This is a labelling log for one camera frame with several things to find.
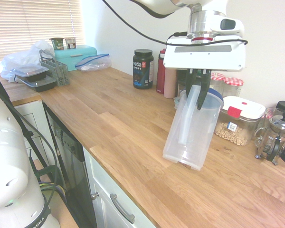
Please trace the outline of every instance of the french press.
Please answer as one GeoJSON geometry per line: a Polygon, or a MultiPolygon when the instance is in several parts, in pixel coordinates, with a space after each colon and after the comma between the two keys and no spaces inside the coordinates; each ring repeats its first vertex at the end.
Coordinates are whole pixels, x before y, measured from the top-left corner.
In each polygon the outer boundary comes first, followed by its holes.
{"type": "Polygon", "coordinates": [[[261,139],[256,158],[266,158],[266,160],[277,165],[277,159],[285,146],[285,112],[283,112],[283,115],[271,117],[269,123],[261,139]]]}

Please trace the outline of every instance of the black dishwasher panel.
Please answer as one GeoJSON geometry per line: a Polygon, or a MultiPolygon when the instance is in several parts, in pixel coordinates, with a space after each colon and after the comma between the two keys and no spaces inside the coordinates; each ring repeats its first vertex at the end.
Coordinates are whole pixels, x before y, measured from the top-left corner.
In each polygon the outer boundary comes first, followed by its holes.
{"type": "Polygon", "coordinates": [[[68,207],[80,228],[97,228],[83,147],[45,103],[44,107],[57,147],[68,207]]]}

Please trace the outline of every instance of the protein powder container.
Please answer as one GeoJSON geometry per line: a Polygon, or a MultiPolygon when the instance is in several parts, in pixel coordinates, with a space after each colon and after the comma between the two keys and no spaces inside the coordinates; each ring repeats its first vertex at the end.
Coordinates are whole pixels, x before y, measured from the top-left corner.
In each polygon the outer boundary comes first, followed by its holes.
{"type": "Polygon", "coordinates": [[[148,49],[137,49],[133,56],[133,86],[149,89],[153,85],[154,57],[148,49]]]}

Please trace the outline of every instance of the red clip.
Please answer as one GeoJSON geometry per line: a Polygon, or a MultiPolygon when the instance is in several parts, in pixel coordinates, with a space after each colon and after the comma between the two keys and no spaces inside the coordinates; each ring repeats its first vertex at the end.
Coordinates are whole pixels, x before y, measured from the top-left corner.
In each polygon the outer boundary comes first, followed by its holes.
{"type": "Polygon", "coordinates": [[[228,115],[234,117],[234,118],[239,118],[239,116],[241,115],[242,110],[237,109],[235,107],[229,107],[228,109],[228,115]]]}

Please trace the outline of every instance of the window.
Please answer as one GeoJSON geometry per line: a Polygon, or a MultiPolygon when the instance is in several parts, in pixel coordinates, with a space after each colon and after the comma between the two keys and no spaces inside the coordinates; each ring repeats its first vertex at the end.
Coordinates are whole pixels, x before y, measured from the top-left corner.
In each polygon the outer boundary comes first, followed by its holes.
{"type": "Polygon", "coordinates": [[[0,0],[0,61],[54,37],[85,43],[80,0],[0,0]]]}

